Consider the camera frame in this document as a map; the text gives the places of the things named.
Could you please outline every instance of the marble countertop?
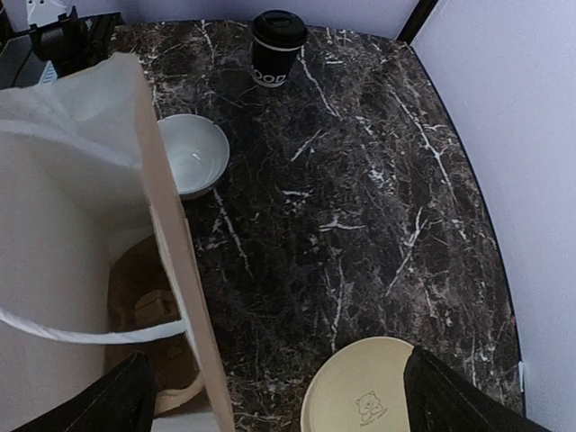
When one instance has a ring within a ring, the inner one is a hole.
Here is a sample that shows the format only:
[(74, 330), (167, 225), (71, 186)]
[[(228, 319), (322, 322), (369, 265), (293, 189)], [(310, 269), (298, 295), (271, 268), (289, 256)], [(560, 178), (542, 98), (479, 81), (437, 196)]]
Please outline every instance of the marble countertop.
[(158, 116), (229, 137), (186, 205), (238, 430), (298, 431), (313, 375), (360, 338), (421, 344), (522, 410), (498, 246), (462, 145), (402, 42), (310, 29), (285, 86), (255, 86), (243, 22), (120, 28)]

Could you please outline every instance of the white bag handle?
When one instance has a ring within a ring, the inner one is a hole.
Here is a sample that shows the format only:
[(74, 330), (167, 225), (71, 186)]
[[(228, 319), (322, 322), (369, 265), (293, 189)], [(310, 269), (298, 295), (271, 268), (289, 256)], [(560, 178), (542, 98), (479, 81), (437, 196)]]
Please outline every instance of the white bag handle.
[(29, 319), (18, 317), (7, 310), (0, 308), (0, 321), (14, 329), (38, 336), (39, 338), (69, 342), (72, 344), (89, 345), (122, 345), (151, 342), (153, 340), (170, 338), (186, 332), (186, 325), (182, 319), (160, 324), (159, 326), (144, 328), (142, 330), (127, 331), (124, 333), (76, 333), (74, 331), (57, 330), (41, 326)]

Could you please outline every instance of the bear drawing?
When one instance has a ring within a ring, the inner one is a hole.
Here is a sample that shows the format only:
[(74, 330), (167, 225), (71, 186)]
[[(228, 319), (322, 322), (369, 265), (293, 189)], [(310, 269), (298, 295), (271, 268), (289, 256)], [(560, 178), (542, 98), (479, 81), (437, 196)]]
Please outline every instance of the bear drawing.
[(364, 396), (361, 396), (360, 399), (356, 401), (356, 405), (358, 406), (358, 412), (362, 416), (363, 422), (370, 420), (375, 415), (384, 411), (382, 403), (376, 397), (374, 391), (370, 391)]

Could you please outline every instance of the white paper bag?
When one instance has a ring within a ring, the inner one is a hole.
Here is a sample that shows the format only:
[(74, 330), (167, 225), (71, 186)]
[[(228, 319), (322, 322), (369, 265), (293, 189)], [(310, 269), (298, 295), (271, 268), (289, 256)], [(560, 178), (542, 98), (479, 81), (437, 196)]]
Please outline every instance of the white paper bag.
[[(183, 318), (175, 329), (185, 329), (220, 429), (234, 430), (194, 247), (134, 56), (0, 92), (0, 203), (0, 308), (72, 332), (105, 331), (111, 260), (153, 226)], [(63, 347), (0, 324), (4, 336), (23, 347), (0, 356), (0, 389), (18, 393), (5, 413), (13, 423), (82, 390), (103, 360), (93, 347)], [(84, 374), (78, 359), (86, 360)], [(42, 395), (42, 380), (58, 388)]]

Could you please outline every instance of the black cup lid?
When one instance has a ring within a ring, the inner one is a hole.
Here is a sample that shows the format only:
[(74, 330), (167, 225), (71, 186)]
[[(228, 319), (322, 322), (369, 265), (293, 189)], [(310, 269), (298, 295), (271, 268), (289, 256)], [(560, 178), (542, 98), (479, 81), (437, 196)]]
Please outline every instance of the black cup lid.
[(306, 42), (308, 29), (298, 15), (266, 11), (252, 22), (254, 36), (273, 47), (298, 48)]

